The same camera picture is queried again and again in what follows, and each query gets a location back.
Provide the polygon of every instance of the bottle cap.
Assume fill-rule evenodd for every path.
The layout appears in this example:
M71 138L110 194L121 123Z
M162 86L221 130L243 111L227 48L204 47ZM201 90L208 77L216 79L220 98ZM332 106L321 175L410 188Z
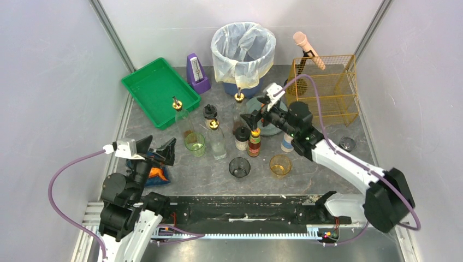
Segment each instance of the bottle cap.
M259 136L260 135L260 128L256 128L254 131L251 131L251 135Z
M241 93L241 88L238 88L238 93L235 94L235 100L238 103L241 103L243 100L245 100L245 95Z
M177 111L182 110L182 107L183 107L182 101L177 100L177 98L175 97L172 97L172 99L174 100L174 102L172 103L172 107Z
M217 118L217 108L213 105L206 105L203 108L203 116L205 119Z
M240 142L246 142L249 140L251 130L247 127L239 127L235 131L235 138Z
M217 130L219 125L220 125L220 123L218 122L218 120L217 120L216 118L214 118L214 119L209 123L209 127L210 127L212 130Z

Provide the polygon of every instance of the black bottle cap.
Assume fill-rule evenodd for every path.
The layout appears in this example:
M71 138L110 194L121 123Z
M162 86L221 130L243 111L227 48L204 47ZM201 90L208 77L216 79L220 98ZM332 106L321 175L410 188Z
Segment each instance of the black bottle cap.
M246 142L251 136L251 130L247 127L239 127L235 131L235 138L240 142Z
M203 109L203 116L205 119L217 118L217 108L213 105L207 105Z

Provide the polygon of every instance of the green tray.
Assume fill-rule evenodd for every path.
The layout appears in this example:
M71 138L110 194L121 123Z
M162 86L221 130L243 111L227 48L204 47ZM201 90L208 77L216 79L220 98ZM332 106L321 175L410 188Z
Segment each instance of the green tray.
M172 97L182 101L189 112L201 98L163 58L158 58L122 79L155 127L163 130L175 123Z

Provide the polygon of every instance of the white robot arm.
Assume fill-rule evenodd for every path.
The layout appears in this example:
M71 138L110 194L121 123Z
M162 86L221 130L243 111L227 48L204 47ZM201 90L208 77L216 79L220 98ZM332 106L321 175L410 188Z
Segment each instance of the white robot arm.
M103 253L100 250L98 261L139 262L161 220L161 215L156 215L150 210L141 211L133 231L123 237L121 241L117 242L114 237L104 235L102 239L106 244L106 258L103 259Z
M360 217L363 213L376 229L389 232L409 213L409 207L398 194L393 192L390 185L412 208L415 207L407 181L401 171L395 168L385 171L342 150L312 125L313 115L307 104L293 102L289 105L288 111L284 111L279 107L284 89L273 83L266 91L266 96L258 98L263 104L260 110L241 115L249 127L256 129L257 123L261 120L264 126L275 125L293 137L291 144L299 155L333 170L364 195L364 198L356 196L348 199L329 192L330 195L324 200L324 205L332 216Z

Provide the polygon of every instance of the gold bottle cap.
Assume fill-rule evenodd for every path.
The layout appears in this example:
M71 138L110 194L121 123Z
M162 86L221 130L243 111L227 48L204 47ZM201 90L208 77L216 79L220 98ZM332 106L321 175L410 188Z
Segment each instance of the gold bottle cap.
M214 118L214 119L209 123L209 127L210 127L212 130L217 130L219 125L220 125L220 123L218 122L218 120L217 120L216 118Z
M172 97L172 98L174 99L174 102L172 103L172 107L177 111L182 110L182 107L183 107L182 101L177 100L177 98L175 97Z
M238 88L238 93L235 94L235 100L238 103L243 102L243 100L245 100L245 95L241 93L241 88Z
M260 135L260 128L257 128L256 130L251 131L251 135L252 136L259 136Z

